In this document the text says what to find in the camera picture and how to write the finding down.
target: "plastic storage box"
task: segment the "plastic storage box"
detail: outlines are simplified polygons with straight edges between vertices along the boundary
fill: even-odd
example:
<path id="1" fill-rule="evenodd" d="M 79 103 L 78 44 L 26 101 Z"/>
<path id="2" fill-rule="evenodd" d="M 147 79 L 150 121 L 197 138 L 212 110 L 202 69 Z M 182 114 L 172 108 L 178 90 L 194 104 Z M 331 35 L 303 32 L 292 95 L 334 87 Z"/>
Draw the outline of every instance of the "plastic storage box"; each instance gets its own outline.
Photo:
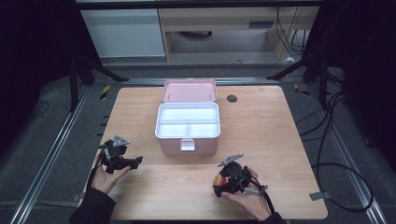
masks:
<path id="1" fill-rule="evenodd" d="M 169 79 L 158 110 L 155 135 L 164 155 L 213 155 L 220 121 L 213 79 Z"/>

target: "box lid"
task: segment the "box lid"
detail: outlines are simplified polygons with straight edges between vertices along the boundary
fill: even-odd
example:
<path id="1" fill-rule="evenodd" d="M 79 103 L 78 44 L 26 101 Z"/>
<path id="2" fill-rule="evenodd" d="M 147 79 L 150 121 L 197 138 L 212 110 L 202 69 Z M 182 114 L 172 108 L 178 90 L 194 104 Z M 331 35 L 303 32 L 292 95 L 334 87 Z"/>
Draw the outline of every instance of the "box lid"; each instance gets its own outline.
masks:
<path id="1" fill-rule="evenodd" d="M 163 102 L 215 102 L 218 99 L 216 81 L 210 78 L 168 79 L 163 89 Z"/>

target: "hand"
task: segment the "hand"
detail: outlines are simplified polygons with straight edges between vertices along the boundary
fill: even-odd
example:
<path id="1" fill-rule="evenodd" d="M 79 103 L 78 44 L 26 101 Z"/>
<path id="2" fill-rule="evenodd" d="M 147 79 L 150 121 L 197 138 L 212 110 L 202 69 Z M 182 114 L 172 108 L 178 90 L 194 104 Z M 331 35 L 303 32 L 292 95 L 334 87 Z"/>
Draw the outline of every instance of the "hand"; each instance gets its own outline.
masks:
<path id="1" fill-rule="evenodd" d="M 250 168 L 248 168 L 248 170 L 251 172 L 252 176 L 258 178 L 256 172 Z M 249 183 L 247 187 L 250 189 L 258 189 L 252 183 Z M 267 201 L 265 201 L 264 197 L 260 194 L 254 194 L 247 191 L 244 191 L 242 194 L 222 192 L 221 196 L 231 202 L 239 204 L 239 206 L 241 206 L 248 215 L 255 217 L 258 221 L 263 221 L 271 216 Z"/>
<path id="2" fill-rule="evenodd" d="M 99 166 L 96 169 L 91 187 L 108 194 L 113 189 L 113 187 L 116 186 L 117 181 L 126 175 L 130 170 L 131 166 L 127 166 L 122 170 L 114 171 L 114 174 L 111 175 L 106 173 L 102 166 Z"/>

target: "box handle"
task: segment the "box handle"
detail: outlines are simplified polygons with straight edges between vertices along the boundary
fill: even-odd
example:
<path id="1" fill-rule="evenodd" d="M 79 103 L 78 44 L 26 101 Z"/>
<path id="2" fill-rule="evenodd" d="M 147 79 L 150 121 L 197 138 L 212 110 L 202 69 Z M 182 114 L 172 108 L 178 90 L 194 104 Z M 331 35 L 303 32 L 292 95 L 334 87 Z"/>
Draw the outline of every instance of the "box handle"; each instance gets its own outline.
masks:
<path id="1" fill-rule="evenodd" d="M 180 141 L 181 151 L 195 151 L 195 142 L 192 138 L 183 138 Z"/>

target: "wooden table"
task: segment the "wooden table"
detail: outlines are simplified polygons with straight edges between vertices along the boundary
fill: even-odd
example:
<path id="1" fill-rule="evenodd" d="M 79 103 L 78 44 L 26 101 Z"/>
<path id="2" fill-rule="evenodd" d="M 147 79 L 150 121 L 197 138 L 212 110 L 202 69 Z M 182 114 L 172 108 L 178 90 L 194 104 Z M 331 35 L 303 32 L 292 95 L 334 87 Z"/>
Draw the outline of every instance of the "wooden table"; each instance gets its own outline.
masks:
<path id="1" fill-rule="evenodd" d="M 276 211 L 285 219 L 322 219 L 322 200 L 283 91 L 278 86 L 219 86 L 221 134 L 214 156 L 164 156 L 154 134 L 163 88 L 124 88 L 111 112 L 102 144 L 114 134 L 130 140 L 124 158 L 143 156 L 137 170 L 110 192 L 112 219 L 250 219 L 236 204 L 218 198 L 212 180 L 217 164 L 237 160 L 268 185 Z M 237 96 L 229 103 L 227 96 Z"/>

